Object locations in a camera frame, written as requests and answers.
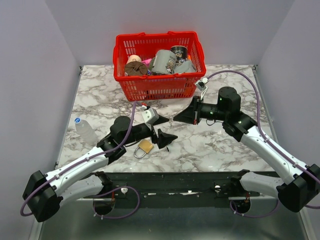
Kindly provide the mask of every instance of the marble tabletop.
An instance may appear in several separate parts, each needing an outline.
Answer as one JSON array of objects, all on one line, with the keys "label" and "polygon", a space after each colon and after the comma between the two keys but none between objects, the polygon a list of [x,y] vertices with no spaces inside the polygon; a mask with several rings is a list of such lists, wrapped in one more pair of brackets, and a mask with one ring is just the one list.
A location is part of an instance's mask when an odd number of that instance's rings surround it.
[{"label": "marble tabletop", "polygon": [[[207,65],[206,76],[220,70],[236,70],[247,75],[254,83],[252,68],[248,65]],[[92,146],[86,144],[77,134],[74,119],[87,120],[99,138],[110,131],[110,126],[118,116],[130,116],[132,102],[127,101],[120,85],[113,77],[112,65],[88,65],[83,67],[76,93],[67,133],[64,138],[58,168],[81,157]],[[223,73],[210,79],[205,103],[217,103],[218,90],[230,86],[241,96],[241,110],[257,119],[256,96],[252,86],[240,75]],[[173,122],[173,117],[184,110],[191,98],[152,100],[146,103],[155,108],[158,114],[170,119],[155,126],[163,132],[174,134],[178,139],[169,146],[169,152],[155,145],[149,154],[137,159],[134,157],[136,145],[127,147],[127,153],[119,160],[101,168],[105,172],[213,172],[213,171],[271,171],[272,168],[245,145],[228,136],[222,124],[208,126],[205,120],[199,125]],[[143,123],[139,111],[134,124]],[[262,129],[271,136],[265,109],[261,110]]]}]

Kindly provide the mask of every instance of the brass padlock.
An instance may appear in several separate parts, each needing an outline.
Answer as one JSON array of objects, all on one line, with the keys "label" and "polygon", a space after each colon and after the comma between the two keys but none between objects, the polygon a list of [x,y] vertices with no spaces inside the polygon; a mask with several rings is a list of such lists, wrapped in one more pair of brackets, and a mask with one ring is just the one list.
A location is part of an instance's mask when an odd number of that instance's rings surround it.
[{"label": "brass padlock", "polygon": [[[151,142],[149,142],[148,140],[143,139],[143,140],[139,143],[138,147],[134,150],[134,156],[135,156],[137,159],[142,159],[142,158],[143,158],[146,154],[148,154],[148,153],[151,151],[151,149],[153,149],[153,148],[154,148],[154,145],[153,145]],[[141,155],[141,156],[137,156],[136,152],[138,151],[138,149],[142,149],[142,151],[144,151],[144,154]]]}]

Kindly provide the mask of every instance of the red plastic basket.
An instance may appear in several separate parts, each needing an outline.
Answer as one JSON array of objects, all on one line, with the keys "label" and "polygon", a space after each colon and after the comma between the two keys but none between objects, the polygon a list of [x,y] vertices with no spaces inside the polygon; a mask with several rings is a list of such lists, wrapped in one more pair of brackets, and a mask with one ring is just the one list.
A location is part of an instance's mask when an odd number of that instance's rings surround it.
[{"label": "red plastic basket", "polygon": [[[174,45],[187,47],[197,72],[125,76],[125,64],[130,55],[139,55],[142,60],[151,59],[158,50],[170,50]],[[206,74],[204,51],[193,31],[118,35],[113,50],[113,64],[114,79],[120,83],[129,101],[190,98],[196,90],[195,82]]]}]

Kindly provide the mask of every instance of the clear plastic bottle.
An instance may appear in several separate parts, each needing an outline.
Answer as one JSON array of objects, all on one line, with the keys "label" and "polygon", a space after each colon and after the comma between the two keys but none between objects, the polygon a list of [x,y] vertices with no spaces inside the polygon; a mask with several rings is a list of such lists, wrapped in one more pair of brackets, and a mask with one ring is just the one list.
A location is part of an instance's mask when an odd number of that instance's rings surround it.
[{"label": "clear plastic bottle", "polygon": [[87,144],[90,144],[92,146],[97,144],[98,136],[86,120],[82,120],[80,117],[76,117],[74,119],[74,123],[76,132]]}]

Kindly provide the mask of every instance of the wall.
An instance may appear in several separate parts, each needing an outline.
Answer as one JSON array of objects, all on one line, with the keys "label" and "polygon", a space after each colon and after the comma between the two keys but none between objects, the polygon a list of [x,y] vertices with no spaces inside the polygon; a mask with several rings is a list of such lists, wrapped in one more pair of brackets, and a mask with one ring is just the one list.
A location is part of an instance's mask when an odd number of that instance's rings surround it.
[{"label": "wall", "polygon": [[[320,166],[320,2],[296,0],[257,73],[279,143]],[[312,202],[320,205],[320,196]],[[309,210],[320,239],[320,212]]]},{"label": "wall", "polygon": [[54,167],[79,67],[43,0],[1,0],[0,33],[0,239],[25,240],[22,193]]},{"label": "wall", "polygon": [[82,65],[110,64],[116,35],[196,31],[207,64],[257,64],[294,0],[46,0]]}]

